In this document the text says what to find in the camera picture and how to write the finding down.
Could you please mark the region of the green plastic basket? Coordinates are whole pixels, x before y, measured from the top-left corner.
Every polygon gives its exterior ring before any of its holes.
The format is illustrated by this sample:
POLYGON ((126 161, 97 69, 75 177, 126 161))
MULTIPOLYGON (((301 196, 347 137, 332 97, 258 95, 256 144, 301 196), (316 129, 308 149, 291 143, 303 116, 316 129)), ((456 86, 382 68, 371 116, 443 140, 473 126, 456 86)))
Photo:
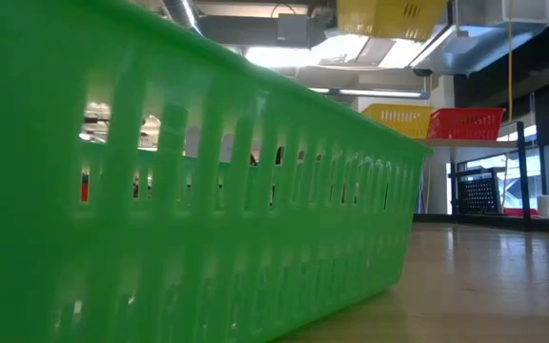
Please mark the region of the green plastic basket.
POLYGON ((380 293, 427 154, 123 0, 0 0, 0 343, 267 341, 380 293))

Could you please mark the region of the yellow plastic basket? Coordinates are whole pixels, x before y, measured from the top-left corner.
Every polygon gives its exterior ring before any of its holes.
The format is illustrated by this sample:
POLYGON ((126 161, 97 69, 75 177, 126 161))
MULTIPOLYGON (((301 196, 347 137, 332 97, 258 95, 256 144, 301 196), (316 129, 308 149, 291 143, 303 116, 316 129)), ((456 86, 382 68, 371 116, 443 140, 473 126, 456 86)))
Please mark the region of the yellow plastic basket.
POLYGON ((375 38, 427 41, 448 0, 336 0, 341 31, 375 38))
POLYGON ((427 137, 433 108, 423 105, 372 104, 361 113, 408 137, 427 137))

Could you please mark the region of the ceiling tube light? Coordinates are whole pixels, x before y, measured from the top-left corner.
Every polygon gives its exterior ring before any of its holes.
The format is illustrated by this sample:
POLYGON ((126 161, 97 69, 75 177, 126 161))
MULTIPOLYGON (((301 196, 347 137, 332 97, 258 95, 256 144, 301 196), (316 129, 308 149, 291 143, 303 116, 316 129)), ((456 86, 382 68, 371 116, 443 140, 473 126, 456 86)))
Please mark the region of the ceiling tube light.
POLYGON ((339 89, 339 88, 313 88, 321 94, 331 96, 355 96, 355 97, 383 97, 383 98, 407 98, 407 99, 428 99, 429 92, 426 91, 396 91, 396 90, 381 90, 381 89, 339 89))

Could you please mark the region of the black ceiling box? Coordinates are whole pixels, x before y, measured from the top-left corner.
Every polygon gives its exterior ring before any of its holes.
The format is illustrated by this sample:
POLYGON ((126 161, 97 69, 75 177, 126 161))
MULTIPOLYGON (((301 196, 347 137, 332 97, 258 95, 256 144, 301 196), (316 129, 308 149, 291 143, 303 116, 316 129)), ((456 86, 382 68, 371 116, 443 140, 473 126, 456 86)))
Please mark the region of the black ceiling box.
POLYGON ((276 42, 288 47, 307 47, 308 28, 305 14, 280 13, 277 17, 276 42))

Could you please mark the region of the red plastic basket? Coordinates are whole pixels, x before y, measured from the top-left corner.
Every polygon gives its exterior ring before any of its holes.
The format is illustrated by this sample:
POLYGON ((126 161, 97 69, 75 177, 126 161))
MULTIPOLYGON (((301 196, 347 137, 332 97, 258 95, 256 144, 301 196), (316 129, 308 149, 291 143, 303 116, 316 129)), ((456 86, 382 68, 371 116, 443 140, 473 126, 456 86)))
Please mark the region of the red plastic basket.
POLYGON ((495 141, 504 113, 502 108, 442 108, 431 115, 427 137, 495 141))

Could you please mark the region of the dark blue crate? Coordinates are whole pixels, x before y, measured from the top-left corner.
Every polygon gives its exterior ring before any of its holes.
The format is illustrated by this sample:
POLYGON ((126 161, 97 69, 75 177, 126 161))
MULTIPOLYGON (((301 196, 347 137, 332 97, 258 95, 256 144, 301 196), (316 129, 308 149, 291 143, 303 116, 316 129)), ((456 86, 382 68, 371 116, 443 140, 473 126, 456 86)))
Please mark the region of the dark blue crate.
POLYGON ((500 172, 504 172, 503 167, 449 173, 452 181, 453 214, 502 214, 498 188, 500 172))

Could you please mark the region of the silver round ceiling duct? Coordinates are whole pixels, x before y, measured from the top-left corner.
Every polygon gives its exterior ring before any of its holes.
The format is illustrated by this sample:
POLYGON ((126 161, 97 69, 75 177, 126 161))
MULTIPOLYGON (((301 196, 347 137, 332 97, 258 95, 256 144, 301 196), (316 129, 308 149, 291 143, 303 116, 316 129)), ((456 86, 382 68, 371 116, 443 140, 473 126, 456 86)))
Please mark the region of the silver round ceiling duct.
POLYGON ((202 36, 193 0, 161 0, 166 16, 177 26, 202 36))

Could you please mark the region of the black table edge rail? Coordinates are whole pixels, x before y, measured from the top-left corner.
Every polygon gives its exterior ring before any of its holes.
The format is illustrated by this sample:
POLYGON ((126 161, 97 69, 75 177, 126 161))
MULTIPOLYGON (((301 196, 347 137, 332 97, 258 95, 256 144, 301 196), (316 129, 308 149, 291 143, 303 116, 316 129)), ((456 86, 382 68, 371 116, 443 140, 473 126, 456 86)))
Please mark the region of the black table edge rail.
POLYGON ((523 217, 505 215, 415 214, 413 221, 417 223, 447 223, 472 225, 517 232, 549 233, 549 219, 543 218, 530 218, 528 220, 525 220, 523 217))

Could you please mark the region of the silver rectangular ceiling duct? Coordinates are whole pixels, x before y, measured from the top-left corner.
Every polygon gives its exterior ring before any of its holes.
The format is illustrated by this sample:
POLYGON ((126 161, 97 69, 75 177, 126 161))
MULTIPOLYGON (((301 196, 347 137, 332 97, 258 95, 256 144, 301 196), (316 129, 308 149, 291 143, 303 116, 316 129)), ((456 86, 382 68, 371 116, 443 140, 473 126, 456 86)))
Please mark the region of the silver rectangular ceiling duct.
POLYGON ((441 74, 481 71, 549 27, 549 0, 451 0, 445 21, 409 67, 441 74))

